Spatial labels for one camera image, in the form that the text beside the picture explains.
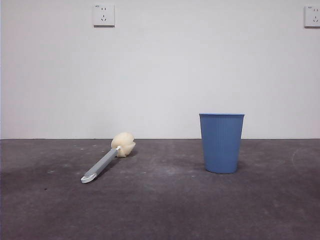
electrical outlet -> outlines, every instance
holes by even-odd
[[[115,5],[96,4],[93,6],[93,26],[115,26]]]
[[[320,5],[310,5],[304,7],[304,26],[306,28],[320,27]]]

floor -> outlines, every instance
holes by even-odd
[[[2,140],[2,240],[319,240],[320,139],[242,140],[238,170],[199,139],[138,139],[98,179],[111,140]]]

blue trash can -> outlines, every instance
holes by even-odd
[[[217,174],[237,170],[244,114],[200,113],[205,169]]]

sponge brush head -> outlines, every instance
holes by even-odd
[[[125,158],[128,156],[132,149],[134,149],[136,143],[134,142],[134,136],[129,132],[119,133],[111,142],[111,148],[115,149],[118,146],[121,148],[118,150],[117,157]]]

gray handle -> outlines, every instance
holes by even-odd
[[[110,151],[108,151],[106,155],[104,155],[103,158],[101,158],[92,168],[90,168],[89,171],[87,171],[84,174],[84,176],[88,177],[92,174],[96,174],[98,176],[99,173],[101,173],[102,170],[105,169],[105,167],[109,163],[111,163],[114,157],[117,156],[117,153],[118,153],[118,150],[116,150],[115,148],[112,148]]]

